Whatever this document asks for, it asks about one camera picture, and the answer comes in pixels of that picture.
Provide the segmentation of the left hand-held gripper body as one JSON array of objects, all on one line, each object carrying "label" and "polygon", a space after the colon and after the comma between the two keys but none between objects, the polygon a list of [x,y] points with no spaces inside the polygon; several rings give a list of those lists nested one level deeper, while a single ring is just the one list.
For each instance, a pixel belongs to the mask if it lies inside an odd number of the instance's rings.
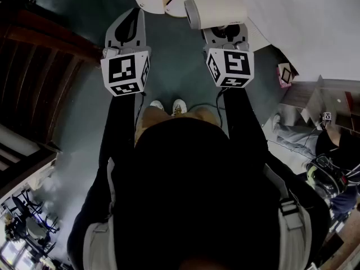
[{"label": "left hand-held gripper body", "polygon": [[115,97],[141,93],[150,71],[150,48],[105,48],[101,70],[105,88]]}]

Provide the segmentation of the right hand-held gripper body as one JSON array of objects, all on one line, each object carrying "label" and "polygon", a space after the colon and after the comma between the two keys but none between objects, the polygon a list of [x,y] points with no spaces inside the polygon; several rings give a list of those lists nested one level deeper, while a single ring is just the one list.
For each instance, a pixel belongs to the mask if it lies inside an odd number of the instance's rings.
[{"label": "right hand-held gripper body", "polygon": [[220,88],[244,88],[253,79],[254,53],[247,42],[204,47],[206,66]]}]

